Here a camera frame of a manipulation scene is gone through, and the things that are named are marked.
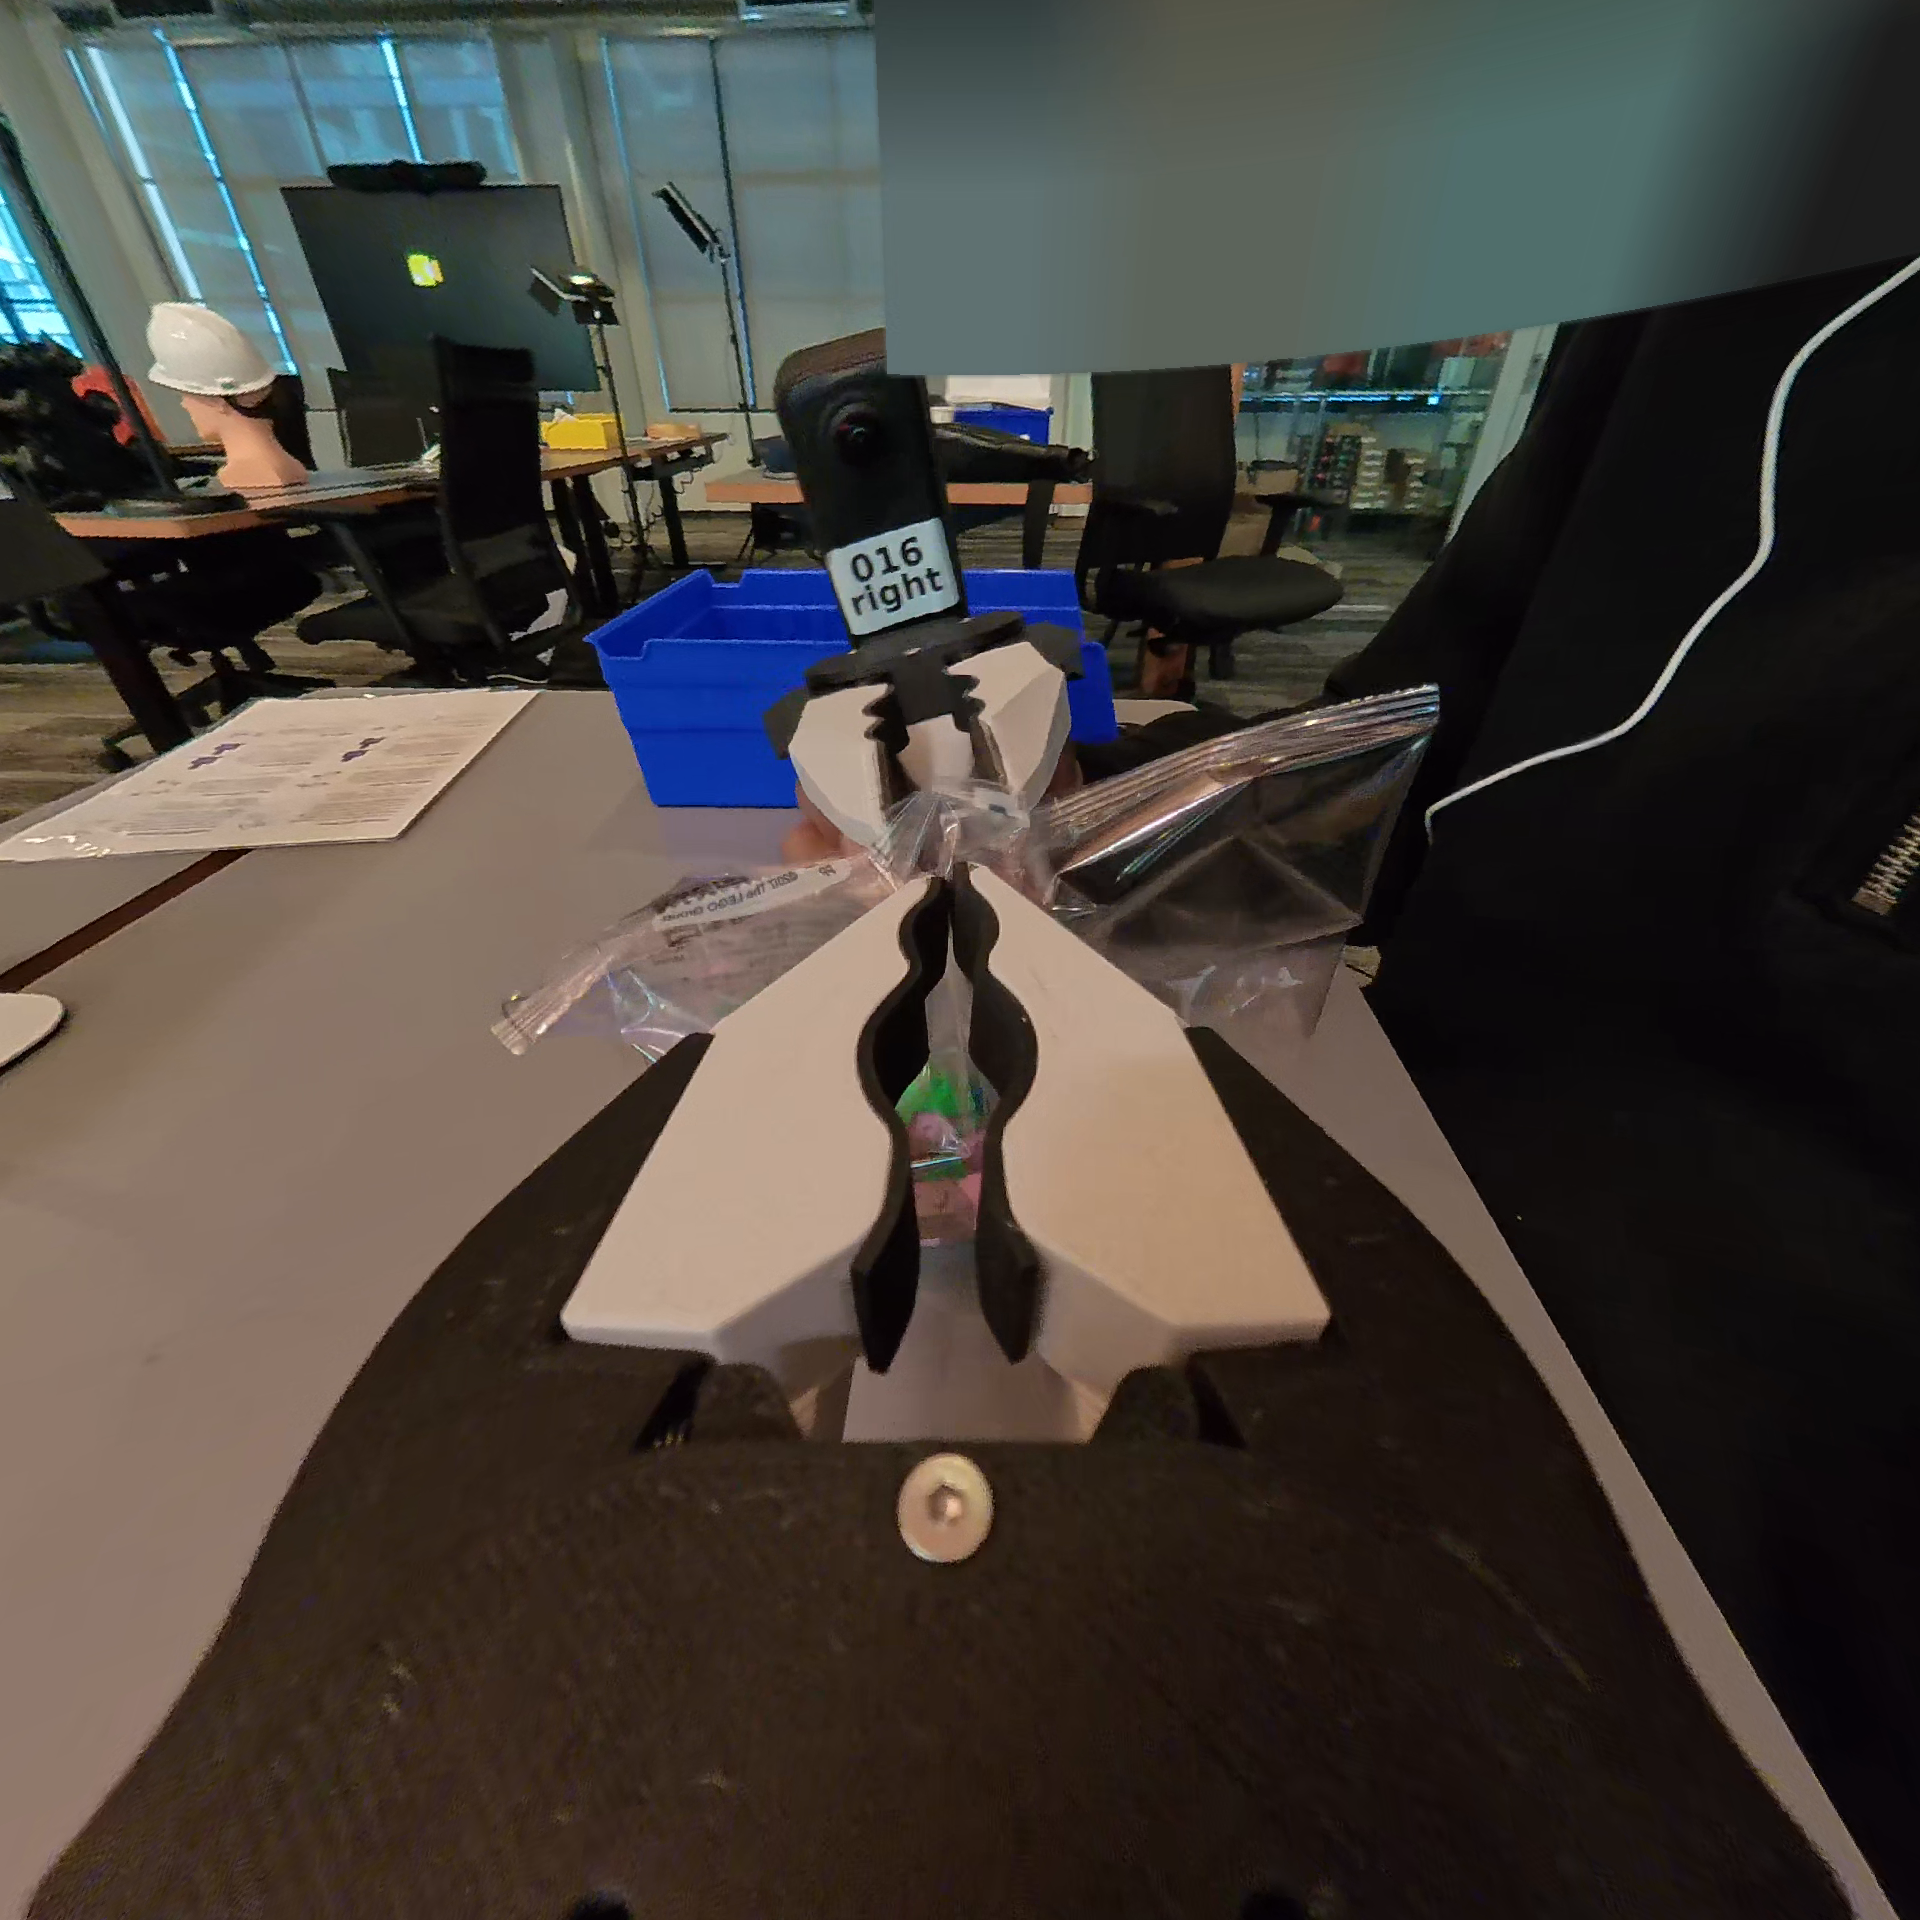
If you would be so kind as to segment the blue plastic bin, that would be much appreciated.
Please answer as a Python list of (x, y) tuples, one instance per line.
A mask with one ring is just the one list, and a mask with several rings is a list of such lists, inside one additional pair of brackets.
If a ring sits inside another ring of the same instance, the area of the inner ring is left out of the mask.
[[(1110, 669), (1086, 637), (1071, 577), (1047, 568), (962, 575), (971, 613), (1018, 613), (1027, 623), (1079, 637), (1083, 664), (1067, 686), (1062, 758), (1076, 743), (1114, 741)], [(783, 807), (803, 798), (787, 748), (773, 744), (764, 715), (804, 688), (809, 667), (851, 647), (823, 567), (762, 567), (739, 582), (695, 571), (605, 623), (591, 647), (653, 805)], [(895, 757), (907, 798), (973, 782), (969, 741), (949, 718), (909, 727)]]

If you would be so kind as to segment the black office chair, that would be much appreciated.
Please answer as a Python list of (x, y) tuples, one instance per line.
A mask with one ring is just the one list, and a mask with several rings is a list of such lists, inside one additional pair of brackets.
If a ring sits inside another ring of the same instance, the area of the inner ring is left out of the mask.
[(1143, 696), (1188, 700), (1193, 661), (1217, 681), (1235, 643), (1331, 613), (1339, 577), (1276, 550), (1230, 558), (1241, 368), (1093, 372), (1093, 477), (1071, 575), (1086, 613), (1134, 628)]
[(295, 632), (404, 656), (430, 686), (542, 686), (586, 614), (547, 516), (534, 357), (443, 336), (430, 355), (436, 483), (327, 523), (361, 591)]

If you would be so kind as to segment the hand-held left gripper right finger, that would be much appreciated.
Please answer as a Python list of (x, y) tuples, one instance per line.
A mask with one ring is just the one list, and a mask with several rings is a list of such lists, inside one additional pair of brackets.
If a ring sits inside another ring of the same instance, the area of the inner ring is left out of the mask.
[(991, 871), (959, 871), (991, 1091), (977, 1296), (1007, 1360), (1110, 1393), (1195, 1353), (1311, 1344), (1331, 1308), (1190, 1031)]

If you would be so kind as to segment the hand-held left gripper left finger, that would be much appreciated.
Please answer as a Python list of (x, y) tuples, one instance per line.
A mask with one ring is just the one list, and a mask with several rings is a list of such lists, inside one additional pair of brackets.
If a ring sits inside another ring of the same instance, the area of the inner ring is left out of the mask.
[(929, 1064), (954, 896), (919, 877), (663, 1061), (673, 1100), (562, 1308), (570, 1339), (773, 1375), (885, 1374), (922, 1228), (898, 1100)]

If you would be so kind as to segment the black monitor on stand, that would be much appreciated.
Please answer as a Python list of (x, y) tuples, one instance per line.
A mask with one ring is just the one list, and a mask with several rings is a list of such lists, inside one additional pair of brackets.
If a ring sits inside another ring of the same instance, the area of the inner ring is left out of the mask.
[(545, 392), (596, 392), (589, 328), (538, 277), (581, 264), (555, 182), (471, 180), (454, 163), (433, 188), (383, 171), (279, 189), (345, 372), (428, 369), (430, 344), (513, 347)]

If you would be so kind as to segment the printed paper sheet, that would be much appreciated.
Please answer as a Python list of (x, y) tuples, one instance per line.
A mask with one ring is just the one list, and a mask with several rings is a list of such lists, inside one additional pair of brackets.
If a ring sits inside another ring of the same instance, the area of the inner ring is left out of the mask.
[(534, 700), (529, 688), (462, 688), (257, 701), (71, 807), (13, 827), (3, 859), (388, 844)]

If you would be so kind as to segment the large clear plastic bag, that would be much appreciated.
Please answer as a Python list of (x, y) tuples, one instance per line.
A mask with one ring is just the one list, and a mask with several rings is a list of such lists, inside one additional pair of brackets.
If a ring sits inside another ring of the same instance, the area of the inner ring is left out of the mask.
[(1435, 686), (1276, 715), (1173, 705), (1119, 734), (1119, 768), (1022, 805), (947, 782), (876, 848), (685, 875), (493, 1021), (514, 1056), (555, 1035), (659, 1062), (773, 987), (907, 879), (969, 861), (1043, 905), (1185, 1023), (1311, 1033), (1439, 718)]

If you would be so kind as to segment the mannequin head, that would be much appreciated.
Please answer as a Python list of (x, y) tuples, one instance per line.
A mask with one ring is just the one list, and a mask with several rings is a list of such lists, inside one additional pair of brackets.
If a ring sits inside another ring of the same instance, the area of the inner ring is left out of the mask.
[(222, 453), (217, 479), (237, 494), (299, 489), (309, 475), (303, 462), (281, 444), (275, 401), (281, 376), (242, 392), (183, 392), (181, 401), (204, 441)]

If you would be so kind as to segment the wooden office desk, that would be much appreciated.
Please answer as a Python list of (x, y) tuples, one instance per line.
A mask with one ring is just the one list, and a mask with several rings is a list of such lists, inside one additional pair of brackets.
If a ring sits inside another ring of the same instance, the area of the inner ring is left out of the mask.
[[(685, 565), (685, 539), (674, 483), (713, 464), (729, 444), (725, 427), (669, 424), (663, 431), (623, 438), (605, 448), (540, 448), (538, 508), (559, 525), (566, 563), (570, 606), (587, 621), (603, 621), (621, 607), (619, 577), (591, 483), (610, 473), (619, 483), (643, 483), (661, 491), (661, 518), (667, 549)], [(366, 591), (383, 606), (397, 632), (414, 632), (357, 536), (357, 520), (433, 497), (450, 516), (452, 462), (382, 464), (371, 468), (315, 471), (295, 486), (268, 486), (244, 494), (202, 494), (187, 497), (127, 497), (97, 511), (54, 511), (63, 532), (91, 541), (161, 539), (183, 541), (254, 532), (270, 523), (333, 528)]]

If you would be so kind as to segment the black light stand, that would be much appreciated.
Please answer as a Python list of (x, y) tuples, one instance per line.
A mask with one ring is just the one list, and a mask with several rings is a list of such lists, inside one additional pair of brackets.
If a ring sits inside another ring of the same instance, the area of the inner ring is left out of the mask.
[(735, 444), (754, 449), (754, 369), (735, 281), (731, 231), (713, 219), (706, 198), (674, 179), (647, 198), (644, 277), (657, 328), (663, 396), (682, 414), (735, 417)]

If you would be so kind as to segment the white hard hat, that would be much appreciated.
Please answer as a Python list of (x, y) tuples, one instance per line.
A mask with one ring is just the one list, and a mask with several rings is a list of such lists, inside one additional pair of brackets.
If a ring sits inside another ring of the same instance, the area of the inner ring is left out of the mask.
[(244, 400), (279, 376), (237, 324), (204, 304), (153, 304), (146, 347), (148, 381), (183, 398)]

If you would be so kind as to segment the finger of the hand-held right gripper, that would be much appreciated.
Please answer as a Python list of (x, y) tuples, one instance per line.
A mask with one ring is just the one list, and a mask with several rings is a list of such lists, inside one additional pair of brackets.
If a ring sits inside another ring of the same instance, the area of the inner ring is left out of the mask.
[(905, 803), (895, 720), (889, 688), (821, 691), (806, 695), (789, 739), (797, 790), (853, 848), (876, 848)]
[(959, 661), (951, 679), (971, 777), (1034, 811), (1067, 744), (1067, 673), (1041, 643), (1014, 637)]

